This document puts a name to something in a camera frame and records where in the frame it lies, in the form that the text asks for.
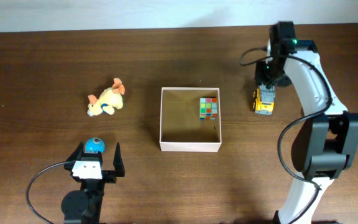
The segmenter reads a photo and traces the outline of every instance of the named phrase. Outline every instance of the white background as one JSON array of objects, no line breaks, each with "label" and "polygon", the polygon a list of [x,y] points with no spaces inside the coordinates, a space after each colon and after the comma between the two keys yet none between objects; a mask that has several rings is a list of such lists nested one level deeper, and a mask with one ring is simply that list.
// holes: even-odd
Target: white background
[{"label": "white background", "polygon": [[0,0],[0,32],[358,22],[358,0]]}]

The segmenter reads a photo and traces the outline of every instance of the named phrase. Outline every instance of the wooden table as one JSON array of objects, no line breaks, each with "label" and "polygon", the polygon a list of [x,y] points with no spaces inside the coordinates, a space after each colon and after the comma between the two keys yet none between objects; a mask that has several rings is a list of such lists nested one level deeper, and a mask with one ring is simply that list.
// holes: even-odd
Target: wooden table
[{"label": "wooden table", "polygon": [[[127,171],[106,186],[101,221],[271,219],[292,180],[279,163],[277,138],[300,117],[301,106],[290,86],[278,89],[273,116],[251,111],[255,67],[240,67],[237,59],[265,45],[268,33],[261,26],[0,34],[0,223],[42,223],[25,202],[29,180],[93,136],[106,142],[104,169],[113,168],[114,148],[121,143]],[[358,112],[358,24],[296,26],[296,33],[316,42],[334,91],[349,111]],[[90,118],[87,95],[99,95],[114,77],[126,86],[124,108]],[[218,153],[160,151],[163,86],[220,87]],[[299,128],[283,142],[289,163]],[[62,198],[79,188],[58,167],[35,181],[30,198],[42,215],[62,223]],[[313,219],[358,223],[358,152]]]}]

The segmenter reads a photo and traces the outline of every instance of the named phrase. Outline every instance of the colorful cube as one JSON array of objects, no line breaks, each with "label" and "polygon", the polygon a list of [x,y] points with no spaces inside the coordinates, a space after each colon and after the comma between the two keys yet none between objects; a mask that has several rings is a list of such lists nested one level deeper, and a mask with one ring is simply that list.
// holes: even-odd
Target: colorful cube
[{"label": "colorful cube", "polygon": [[215,120],[218,117],[218,99],[200,98],[200,120]]}]

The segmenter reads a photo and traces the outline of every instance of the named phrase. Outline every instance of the blue toy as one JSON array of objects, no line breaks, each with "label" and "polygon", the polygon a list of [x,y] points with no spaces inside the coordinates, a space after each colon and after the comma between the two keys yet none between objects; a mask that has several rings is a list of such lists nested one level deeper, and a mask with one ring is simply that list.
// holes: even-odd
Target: blue toy
[{"label": "blue toy", "polygon": [[104,141],[100,138],[91,138],[85,144],[85,153],[104,152]]}]

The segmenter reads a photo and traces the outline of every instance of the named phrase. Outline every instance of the plush toy head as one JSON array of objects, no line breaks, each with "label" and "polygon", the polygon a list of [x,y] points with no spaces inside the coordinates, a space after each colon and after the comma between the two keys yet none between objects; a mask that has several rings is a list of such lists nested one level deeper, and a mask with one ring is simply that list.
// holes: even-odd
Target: plush toy head
[{"label": "plush toy head", "polygon": [[103,112],[110,115],[114,114],[115,109],[123,107],[122,96],[125,93],[125,87],[119,78],[114,79],[114,85],[105,89],[97,99],[94,95],[89,95],[88,115],[97,116]]}]

